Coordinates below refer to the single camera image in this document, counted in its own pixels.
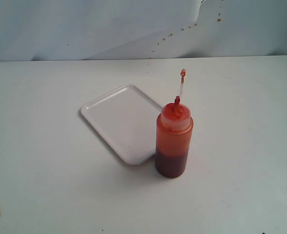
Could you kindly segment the red sauce squeeze bottle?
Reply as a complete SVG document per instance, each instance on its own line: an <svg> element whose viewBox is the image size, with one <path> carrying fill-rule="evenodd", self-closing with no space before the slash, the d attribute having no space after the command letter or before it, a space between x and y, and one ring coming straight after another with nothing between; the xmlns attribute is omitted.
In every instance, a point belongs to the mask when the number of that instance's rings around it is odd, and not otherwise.
<svg viewBox="0 0 287 234"><path fill-rule="evenodd" d="M186 69L180 75L179 95L162 108L156 120L155 168L167 178L184 173L194 125L190 109L181 103Z"/></svg>

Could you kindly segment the white rectangular plastic tray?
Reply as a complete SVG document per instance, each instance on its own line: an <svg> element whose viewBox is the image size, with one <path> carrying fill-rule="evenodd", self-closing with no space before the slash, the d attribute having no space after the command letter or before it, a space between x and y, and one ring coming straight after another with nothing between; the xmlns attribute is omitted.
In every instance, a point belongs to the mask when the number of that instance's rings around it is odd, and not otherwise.
<svg viewBox="0 0 287 234"><path fill-rule="evenodd" d="M80 112L119 158L134 166L155 154L161 110L139 88L126 84L86 103Z"/></svg>

